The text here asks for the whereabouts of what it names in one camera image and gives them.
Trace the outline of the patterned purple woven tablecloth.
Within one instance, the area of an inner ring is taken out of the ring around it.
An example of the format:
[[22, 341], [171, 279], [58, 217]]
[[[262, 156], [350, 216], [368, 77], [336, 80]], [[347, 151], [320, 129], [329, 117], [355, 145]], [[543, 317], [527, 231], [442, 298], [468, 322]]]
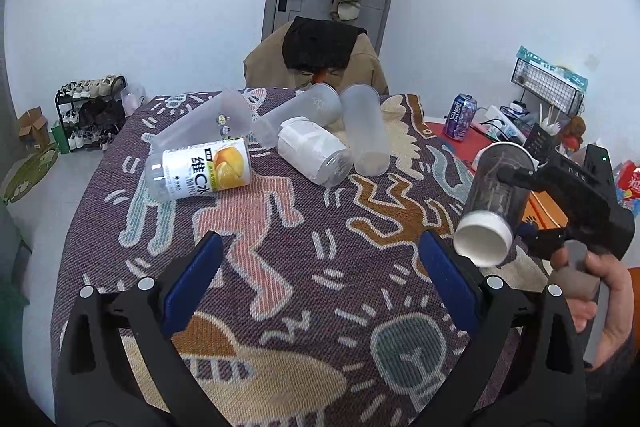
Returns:
[[153, 136], [206, 100], [154, 98], [103, 156], [66, 235], [52, 350], [81, 287], [123, 291], [214, 231], [224, 263], [174, 343], [228, 421], [408, 425], [469, 339], [418, 258], [423, 231], [454, 231], [469, 169], [427, 127], [420, 98], [396, 94], [381, 102], [384, 176], [323, 188], [252, 143], [249, 186], [157, 202], [143, 174]]

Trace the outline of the brown plush toy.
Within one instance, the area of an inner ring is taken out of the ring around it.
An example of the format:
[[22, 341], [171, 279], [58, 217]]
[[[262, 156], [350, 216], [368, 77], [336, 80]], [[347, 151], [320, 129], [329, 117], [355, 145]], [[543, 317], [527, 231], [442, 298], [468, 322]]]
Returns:
[[577, 152], [582, 147], [582, 137], [586, 132], [585, 121], [580, 116], [570, 118], [561, 130], [560, 143], [570, 153]]

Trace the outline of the black garment on chair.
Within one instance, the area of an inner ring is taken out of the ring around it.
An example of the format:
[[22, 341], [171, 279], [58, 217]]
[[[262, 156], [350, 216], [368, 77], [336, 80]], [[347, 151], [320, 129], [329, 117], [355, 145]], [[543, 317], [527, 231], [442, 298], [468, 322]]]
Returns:
[[284, 64], [307, 74], [344, 69], [360, 35], [367, 35], [362, 27], [296, 16], [283, 38]]

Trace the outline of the red snack bag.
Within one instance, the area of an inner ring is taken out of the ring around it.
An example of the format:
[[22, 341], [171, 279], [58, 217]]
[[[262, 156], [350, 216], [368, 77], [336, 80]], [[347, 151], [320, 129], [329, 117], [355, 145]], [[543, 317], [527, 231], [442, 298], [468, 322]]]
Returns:
[[640, 174], [639, 166], [627, 160], [616, 167], [614, 171], [616, 197], [620, 205], [634, 213], [639, 210]]

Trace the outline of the frosted plastic cup right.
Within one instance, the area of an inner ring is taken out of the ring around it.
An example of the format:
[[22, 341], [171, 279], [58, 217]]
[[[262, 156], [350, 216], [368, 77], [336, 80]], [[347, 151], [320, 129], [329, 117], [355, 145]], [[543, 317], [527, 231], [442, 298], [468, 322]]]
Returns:
[[390, 167], [390, 141], [385, 130], [378, 91], [366, 84], [341, 94], [346, 140], [356, 173], [375, 178]]

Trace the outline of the orange cat table mat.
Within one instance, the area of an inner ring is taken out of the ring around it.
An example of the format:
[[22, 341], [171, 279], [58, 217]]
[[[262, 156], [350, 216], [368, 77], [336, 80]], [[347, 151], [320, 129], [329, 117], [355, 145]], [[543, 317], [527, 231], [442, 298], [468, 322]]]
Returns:
[[[527, 169], [532, 162], [526, 150], [518, 144], [491, 142], [476, 128], [466, 132], [462, 141], [449, 138], [445, 134], [445, 124], [440, 120], [427, 119], [426, 127], [443, 139], [447, 150], [454, 153], [472, 173], [480, 170], [482, 176], [489, 176], [499, 182], [498, 172], [506, 167]], [[568, 218], [547, 192], [530, 191], [523, 213], [523, 221], [537, 225], [540, 231], [562, 229]]]

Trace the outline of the purple drink can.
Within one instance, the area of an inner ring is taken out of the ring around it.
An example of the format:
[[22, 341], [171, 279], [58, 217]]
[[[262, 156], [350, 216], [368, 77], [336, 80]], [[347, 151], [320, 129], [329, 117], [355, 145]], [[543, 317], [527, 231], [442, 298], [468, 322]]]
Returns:
[[444, 133], [449, 139], [463, 141], [471, 127], [477, 101], [472, 95], [459, 93], [452, 102], [449, 113], [445, 119]]

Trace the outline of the shoe rack with shoes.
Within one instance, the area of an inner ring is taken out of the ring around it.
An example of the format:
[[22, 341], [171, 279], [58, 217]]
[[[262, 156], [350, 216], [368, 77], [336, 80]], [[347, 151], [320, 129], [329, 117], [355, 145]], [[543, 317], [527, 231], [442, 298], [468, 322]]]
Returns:
[[54, 98], [58, 122], [54, 136], [60, 151], [107, 150], [126, 122], [122, 75], [77, 80], [58, 88]]

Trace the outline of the orange label plastic bottle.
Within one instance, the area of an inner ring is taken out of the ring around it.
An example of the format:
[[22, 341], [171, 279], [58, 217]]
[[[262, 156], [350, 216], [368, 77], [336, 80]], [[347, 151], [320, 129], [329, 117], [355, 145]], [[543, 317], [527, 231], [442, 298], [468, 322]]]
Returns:
[[170, 202], [247, 186], [251, 172], [245, 140], [232, 139], [153, 153], [144, 179], [154, 199]]

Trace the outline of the white power strip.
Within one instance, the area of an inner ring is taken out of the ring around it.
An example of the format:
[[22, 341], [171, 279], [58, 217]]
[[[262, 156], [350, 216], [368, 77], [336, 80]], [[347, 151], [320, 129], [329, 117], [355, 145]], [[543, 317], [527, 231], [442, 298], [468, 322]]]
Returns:
[[484, 116], [480, 118], [480, 125], [496, 141], [511, 141], [518, 145], [525, 144], [525, 135], [496, 106], [491, 105], [485, 110]]

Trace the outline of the cardboard box on floor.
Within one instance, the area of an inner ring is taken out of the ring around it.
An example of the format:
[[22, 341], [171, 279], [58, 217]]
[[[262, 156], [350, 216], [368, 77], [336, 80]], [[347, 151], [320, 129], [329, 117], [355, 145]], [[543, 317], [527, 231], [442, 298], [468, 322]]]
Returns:
[[40, 106], [27, 109], [17, 122], [18, 139], [29, 150], [44, 150], [49, 146], [48, 121]]

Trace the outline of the frosted plastic cup middle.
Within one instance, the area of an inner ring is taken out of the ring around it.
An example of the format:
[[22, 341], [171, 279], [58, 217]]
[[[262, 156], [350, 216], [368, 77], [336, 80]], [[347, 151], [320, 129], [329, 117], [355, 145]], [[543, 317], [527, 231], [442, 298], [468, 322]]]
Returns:
[[316, 83], [258, 117], [254, 121], [252, 132], [263, 147], [273, 148], [277, 146], [281, 124], [286, 120], [306, 117], [320, 127], [326, 127], [337, 121], [341, 113], [341, 99], [335, 89], [326, 83]]

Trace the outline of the black utensil holder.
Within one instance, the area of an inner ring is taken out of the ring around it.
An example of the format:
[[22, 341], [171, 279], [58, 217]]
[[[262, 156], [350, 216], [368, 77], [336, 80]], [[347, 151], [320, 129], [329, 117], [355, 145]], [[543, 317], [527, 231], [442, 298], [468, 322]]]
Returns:
[[525, 141], [524, 148], [532, 156], [537, 166], [544, 165], [548, 160], [556, 161], [560, 153], [556, 150], [558, 140], [554, 135], [534, 124]]

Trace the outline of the dark paper cup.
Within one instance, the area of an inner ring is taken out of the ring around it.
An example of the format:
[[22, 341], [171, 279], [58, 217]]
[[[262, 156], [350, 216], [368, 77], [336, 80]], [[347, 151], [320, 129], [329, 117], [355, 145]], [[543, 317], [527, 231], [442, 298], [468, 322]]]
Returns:
[[[527, 169], [535, 169], [533, 158]], [[456, 253], [479, 268], [500, 265], [509, 254], [528, 194], [522, 188], [496, 183], [477, 170], [454, 232]]]

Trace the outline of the frosted plastic cup left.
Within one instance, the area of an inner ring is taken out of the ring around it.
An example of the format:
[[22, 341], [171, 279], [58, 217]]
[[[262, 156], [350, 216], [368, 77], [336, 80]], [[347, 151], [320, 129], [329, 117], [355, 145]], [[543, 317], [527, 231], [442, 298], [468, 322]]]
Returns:
[[164, 150], [224, 141], [250, 133], [252, 110], [242, 93], [224, 89], [181, 116], [151, 141], [151, 150]]

